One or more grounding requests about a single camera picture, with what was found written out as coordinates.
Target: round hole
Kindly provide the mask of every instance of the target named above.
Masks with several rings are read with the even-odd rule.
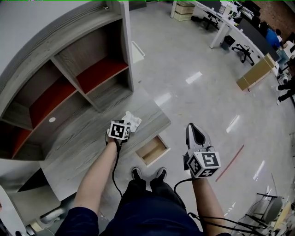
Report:
[[[56,120],[55,117],[51,117],[51,118],[49,119],[49,122],[52,123],[52,122],[54,122],[55,120]]]

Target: open drawer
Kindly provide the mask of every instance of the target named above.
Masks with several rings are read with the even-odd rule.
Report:
[[[157,135],[146,145],[136,151],[136,154],[143,160],[143,162],[149,167],[162,156],[164,156],[170,150],[165,144],[163,139]]]

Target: black sneaker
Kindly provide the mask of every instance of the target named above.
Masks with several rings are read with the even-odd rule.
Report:
[[[159,170],[158,170],[158,173],[157,173],[157,176],[156,178],[157,179],[160,179],[162,181],[164,181],[166,179],[166,176],[167,176],[167,169],[164,168],[164,167],[161,167]]]
[[[142,172],[138,167],[134,167],[131,171],[132,179],[137,180],[142,178]]]

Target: dark pants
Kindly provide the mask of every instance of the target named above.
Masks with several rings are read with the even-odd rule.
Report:
[[[291,97],[292,95],[295,94],[295,84],[294,84],[294,81],[295,80],[291,79],[286,84],[279,85],[278,86],[278,90],[287,90],[287,89],[289,89],[289,91],[286,94],[284,94],[283,96],[280,96],[278,98],[279,101],[284,101],[287,98],[289,98],[289,97]]]
[[[181,206],[185,210],[185,205],[181,199],[174,193],[172,188],[166,184],[164,181],[153,179],[150,182],[151,189],[153,192],[146,190],[147,182],[143,179],[140,180],[131,180],[128,184],[126,192],[123,194],[123,197],[120,201],[118,209],[131,201],[134,201],[141,197],[147,196],[159,196],[166,199],[169,199],[176,203],[177,205]]]

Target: red shelf panel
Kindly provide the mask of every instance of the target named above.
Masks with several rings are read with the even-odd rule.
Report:
[[[126,68],[128,65],[122,60],[105,57],[78,75],[77,80],[84,93],[88,93],[100,83]]]
[[[12,132],[12,158],[22,147],[23,143],[31,134],[31,130],[24,130],[19,127],[15,127]]]
[[[76,88],[63,76],[51,85],[29,108],[33,128],[75,91]]]

